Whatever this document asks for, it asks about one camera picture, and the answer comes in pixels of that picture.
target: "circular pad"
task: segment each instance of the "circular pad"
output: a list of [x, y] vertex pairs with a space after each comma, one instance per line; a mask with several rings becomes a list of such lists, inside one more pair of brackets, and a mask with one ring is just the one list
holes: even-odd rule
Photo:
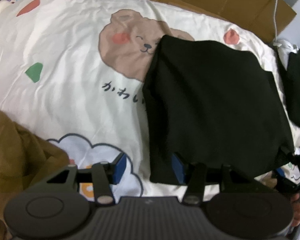
[[63, 210], [63, 202], [55, 197], [40, 197], [31, 200], [27, 205], [30, 216], [35, 218], [51, 218]]
[[89, 214], [89, 202], [79, 193], [23, 192], [7, 204], [4, 219], [14, 236], [47, 239], [76, 230]]
[[288, 231], [293, 211], [280, 193], [220, 193], [207, 203], [207, 217], [231, 236], [268, 239]]

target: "brown fabric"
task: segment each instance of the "brown fabric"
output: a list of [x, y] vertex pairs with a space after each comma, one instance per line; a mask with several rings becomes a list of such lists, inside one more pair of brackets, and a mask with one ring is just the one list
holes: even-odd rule
[[277, 181], [277, 179], [272, 178], [272, 174], [273, 174], [273, 172], [270, 171], [260, 182], [263, 185], [265, 185], [271, 189], [274, 189], [274, 187], [277, 185], [278, 181]]
[[69, 158], [64, 151], [0, 111], [0, 240], [11, 237], [3, 219], [7, 202], [67, 164]]

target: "cartoon bear print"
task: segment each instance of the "cartoon bear print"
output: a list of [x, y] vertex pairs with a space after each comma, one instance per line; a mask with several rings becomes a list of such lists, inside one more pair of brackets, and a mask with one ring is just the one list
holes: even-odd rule
[[189, 33], [169, 28], [166, 22], [122, 9], [112, 14], [110, 23], [101, 31], [99, 52], [109, 67], [127, 78], [143, 82], [155, 48], [165, 34], [194, 41]]

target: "white bedsheet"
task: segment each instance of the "white bedsheet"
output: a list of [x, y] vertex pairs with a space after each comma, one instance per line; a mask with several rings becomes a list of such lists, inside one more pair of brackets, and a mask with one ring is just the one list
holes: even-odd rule
[[[283, 102], [273, 50], [229, 22], [149, 0], [20, 0], [0, 14], [0, 110], [52, 139], [79, 168], [125, 152], [128, 165], [113, 188], [116, 199], [181, 197], [185, 187], [149, 181], [140, 80], [151, 57], [139, 50], [146, 50], [144, 42], [152, 53], [164, 33], [251, 51], [263, 69], [273, 71]], [[290, 126], [300, 147], [300, 128]], [[91, 189], [82, 185], [81, 193], [91, 198]], [[207, 187], [205, 198], [217, 191]]]

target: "black clothing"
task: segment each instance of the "black clothing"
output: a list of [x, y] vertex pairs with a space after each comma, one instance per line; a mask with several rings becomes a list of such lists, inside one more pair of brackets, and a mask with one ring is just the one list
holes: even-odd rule
[[255, 177], [294, 152], [274, 77], [253, 53], [164, 36], [143, 86], [152, 182], [178, 185], [171, 155]]
[[278, 60], [289, 119], [300, 127], [300, 50], [289, 54], [287, 70]]

